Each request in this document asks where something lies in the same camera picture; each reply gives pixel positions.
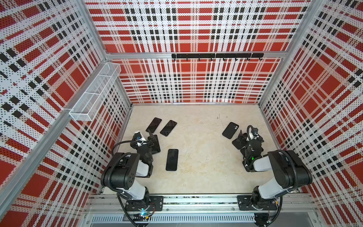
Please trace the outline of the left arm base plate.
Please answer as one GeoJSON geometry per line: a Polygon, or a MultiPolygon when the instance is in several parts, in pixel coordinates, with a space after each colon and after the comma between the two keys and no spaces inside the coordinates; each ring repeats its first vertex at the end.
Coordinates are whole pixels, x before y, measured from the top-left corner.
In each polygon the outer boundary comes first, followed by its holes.
{"type": "Polygon", "coordinates": [[[163,196],[147,196],[142,200],[128,200],[125,205],[126,211],[162,211],[164,204],[163,196]]]}

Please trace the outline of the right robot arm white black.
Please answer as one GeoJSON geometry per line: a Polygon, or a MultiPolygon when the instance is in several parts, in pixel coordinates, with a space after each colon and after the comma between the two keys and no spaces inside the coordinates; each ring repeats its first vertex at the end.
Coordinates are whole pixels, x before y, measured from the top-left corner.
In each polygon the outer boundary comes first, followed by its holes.
{"type": "Polygon", "coordinates": [[[313,182],[311,171],[292,150],[269,151],[262,156],[264,142],[258,128],[251,125],[242,134],[243,166],[247,172],[272,171],[274,177],[265,184],[256,186],[248,206],[260,211],[270,206],[276,199],[292,193],[313,182]]]}

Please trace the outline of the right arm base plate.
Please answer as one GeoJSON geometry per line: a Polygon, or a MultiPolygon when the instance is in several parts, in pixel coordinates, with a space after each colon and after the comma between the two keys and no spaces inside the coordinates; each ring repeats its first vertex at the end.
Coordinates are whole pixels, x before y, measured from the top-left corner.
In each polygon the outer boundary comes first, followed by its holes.
{"type": "Polygon", "coordinates": [[[241,211],[276,211],[278,206],[276,200],[265,200],[252,195],[238,195],[237,204],[241,211]]]}

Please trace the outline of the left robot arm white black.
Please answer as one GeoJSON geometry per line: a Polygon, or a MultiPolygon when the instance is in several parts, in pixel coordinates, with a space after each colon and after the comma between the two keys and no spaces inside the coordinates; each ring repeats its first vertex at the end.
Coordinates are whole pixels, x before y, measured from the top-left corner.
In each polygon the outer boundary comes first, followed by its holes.
{"type": "Polygon", "coordinates": [[[132,140],[116,143],[112,158],[101,176],[101,185],[116,192],[129,203],[147,207],[150,204],[149,191],[136,178],[149,178],[153,172],[153,154],[160,152],[158,137],[151,132],[145,139],[138,131],[132,140]],[[135,153],[114,152],[118,146],[130,144],[135,153]]]}

